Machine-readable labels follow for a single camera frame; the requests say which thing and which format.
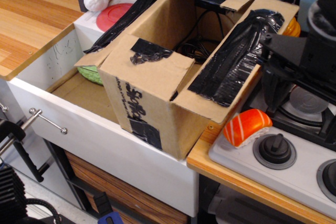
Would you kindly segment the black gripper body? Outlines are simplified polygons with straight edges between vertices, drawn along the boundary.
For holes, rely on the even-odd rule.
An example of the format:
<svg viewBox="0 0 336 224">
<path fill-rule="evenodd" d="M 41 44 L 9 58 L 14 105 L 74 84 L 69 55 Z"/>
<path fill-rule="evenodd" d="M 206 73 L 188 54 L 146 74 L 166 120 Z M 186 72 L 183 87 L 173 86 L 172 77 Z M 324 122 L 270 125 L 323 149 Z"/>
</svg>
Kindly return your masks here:
<svg viewBox="0 0 336 224">
<path fill-rule="evenodd" d="M 312 87 L 308 75 L 300 67 L 305 38 L 267 33 L 261 37 L 260 43 L 263 46 L 259 57 L 263 87 L 274 88 L 282 83 Z"/>
</svg>

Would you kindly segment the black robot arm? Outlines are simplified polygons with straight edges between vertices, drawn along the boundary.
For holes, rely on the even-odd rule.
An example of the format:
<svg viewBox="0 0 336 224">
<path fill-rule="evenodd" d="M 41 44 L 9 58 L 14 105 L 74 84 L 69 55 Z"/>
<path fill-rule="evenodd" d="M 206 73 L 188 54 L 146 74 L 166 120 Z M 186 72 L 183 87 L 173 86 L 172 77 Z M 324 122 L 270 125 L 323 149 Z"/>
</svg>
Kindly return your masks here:
<svg viewBox="0 0 336 224">
<path fill-rule="evenodd" d="M 265 102 L 275 111 L 292 84 L 335 104 L 335 0 L 317 0 L 307 15 L 306 38 L 267 33 L 259 63 Z"/>
</svg>

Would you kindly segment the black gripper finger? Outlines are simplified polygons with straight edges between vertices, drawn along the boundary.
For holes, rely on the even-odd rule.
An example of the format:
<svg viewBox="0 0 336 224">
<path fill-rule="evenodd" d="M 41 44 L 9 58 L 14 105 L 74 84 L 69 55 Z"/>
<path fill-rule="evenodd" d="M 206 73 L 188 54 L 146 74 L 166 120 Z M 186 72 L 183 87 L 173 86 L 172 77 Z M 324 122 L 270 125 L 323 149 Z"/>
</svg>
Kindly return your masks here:
<svg viewBox="0 0 336 224">
<path fill-rule="evenodd" d="M 264 99 L 270 112 L 275 112 L 293 87 L 291 79 L 276 70 L 266 69 L 261 79 Z"/>
</svg>

